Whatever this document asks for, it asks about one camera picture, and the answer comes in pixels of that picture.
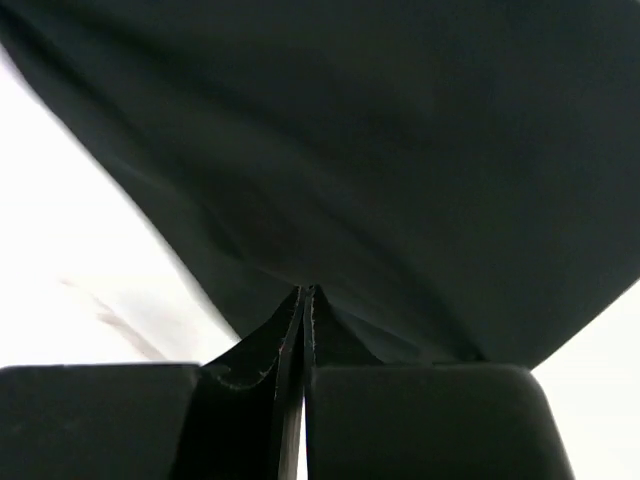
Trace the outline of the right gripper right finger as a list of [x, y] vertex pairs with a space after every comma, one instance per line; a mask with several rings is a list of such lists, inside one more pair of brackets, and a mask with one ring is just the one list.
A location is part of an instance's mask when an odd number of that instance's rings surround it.
[[307, 465], [311, 479], [388, 479], [388, 372], [335, 316], [318, 286], [304, 313]]

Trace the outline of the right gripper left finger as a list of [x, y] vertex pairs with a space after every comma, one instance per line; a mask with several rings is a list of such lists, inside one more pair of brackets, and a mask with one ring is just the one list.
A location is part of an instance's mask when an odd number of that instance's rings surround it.
[[202, 366], [171, 478], [294, 479], [303, 403], [304, 291]]

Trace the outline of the black trousers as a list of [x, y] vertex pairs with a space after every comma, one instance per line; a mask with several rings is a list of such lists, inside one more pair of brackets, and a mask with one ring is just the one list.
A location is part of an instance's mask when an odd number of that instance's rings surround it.
[[639, 276], [635, 1], [5, 1], [27, 83], [246, 336], [534, 367]]

